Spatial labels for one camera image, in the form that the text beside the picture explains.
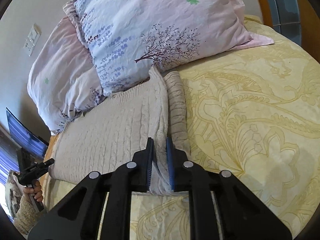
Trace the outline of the beige knit sleeve forearm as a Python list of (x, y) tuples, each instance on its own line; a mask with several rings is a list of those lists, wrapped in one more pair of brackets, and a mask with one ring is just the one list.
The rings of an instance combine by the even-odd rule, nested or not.
[(19, 233), (22, 234), (24, 238), (26, 238), (30, 230), (46, 213), (46, 209), (37, 213), (33, 205), (26, 200), (25, 196), (23, 196), (20, 201), (19, 210), (17, 211), (16, 217), (14, 218), (13, 225), (19, 231)]

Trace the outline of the person's left hand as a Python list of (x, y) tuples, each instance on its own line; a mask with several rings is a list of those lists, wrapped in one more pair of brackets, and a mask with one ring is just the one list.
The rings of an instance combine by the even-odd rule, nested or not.
[(42, 186), (38, 180), (34, 181), (33, 187), (24, 187), (23, 193), (25, 199), (30, 203), (30, 197), (33, 197), (37, 202), (43, 201)]

